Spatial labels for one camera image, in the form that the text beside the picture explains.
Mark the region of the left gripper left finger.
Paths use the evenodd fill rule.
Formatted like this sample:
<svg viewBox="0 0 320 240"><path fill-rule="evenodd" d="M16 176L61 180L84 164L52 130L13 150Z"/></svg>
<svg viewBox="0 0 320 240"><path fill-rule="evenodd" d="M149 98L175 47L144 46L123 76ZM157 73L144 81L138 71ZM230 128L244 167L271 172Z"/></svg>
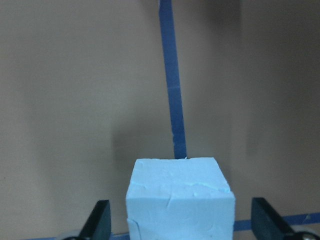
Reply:
<svg viewBox="0 0 320 240"><path fill-rule="evenodd" d="M81 240L108 240L111 236L109 200L99 200L77 236Z"/></svg>

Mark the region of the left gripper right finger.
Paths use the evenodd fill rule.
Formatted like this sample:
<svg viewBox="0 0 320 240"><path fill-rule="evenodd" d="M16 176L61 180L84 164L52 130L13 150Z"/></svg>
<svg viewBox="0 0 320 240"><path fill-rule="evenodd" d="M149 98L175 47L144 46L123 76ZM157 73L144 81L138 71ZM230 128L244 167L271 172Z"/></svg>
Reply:
<svg viewBox="0 0 320 240"><path fill-rule="evenodd" d="M251 230L257 240L290 240L295 231L263 197L251 201Z"/></svg>

